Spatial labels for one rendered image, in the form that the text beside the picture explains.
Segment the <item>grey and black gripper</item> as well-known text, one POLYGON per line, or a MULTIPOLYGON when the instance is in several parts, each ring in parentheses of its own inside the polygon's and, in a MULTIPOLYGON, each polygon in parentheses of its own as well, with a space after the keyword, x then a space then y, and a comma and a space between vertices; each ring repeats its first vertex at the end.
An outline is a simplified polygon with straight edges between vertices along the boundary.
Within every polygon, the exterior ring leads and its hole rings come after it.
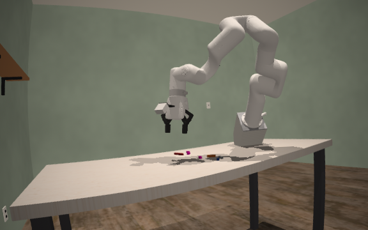
POLYGON ((162 120, 165 124, 165 133, 171 132, 171 120, 182 120, 182 133, 187 134, 188 124, 193 118, 193 114, 188 111, 188 100, 185 96, 169 96, 167 99, 169 105, 174 105, 174 107, 169 107, 165 114, 161 114, 162 120), (186 118, 187 115, 187 118, 186 118))

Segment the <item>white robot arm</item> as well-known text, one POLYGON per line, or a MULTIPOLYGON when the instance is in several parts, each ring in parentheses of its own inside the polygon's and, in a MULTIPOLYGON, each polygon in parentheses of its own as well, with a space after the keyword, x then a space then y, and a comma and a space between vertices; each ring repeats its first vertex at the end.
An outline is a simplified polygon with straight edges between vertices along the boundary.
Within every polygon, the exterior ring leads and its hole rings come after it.
POLYGON ((249 82, 249 98, 241 120, 249 128, 260 127, 266 115, 263 112, 265 95, 278 98, 283 90, 288 66, 274 59, 279 36, 275 30, 253 15, 228 17, 219 25, 221 33, 208 44, 209 58, 201 69, 183 65, 170 71, 169 96, 186 96, 186 81, 201 85, 218 70, 221 60, 232 51, 248 33, 259 42, 255 71, 249 82), (261 95, 262 94, 262 95, 261 95), (261 120, 260 120, 261 119, 261 120))

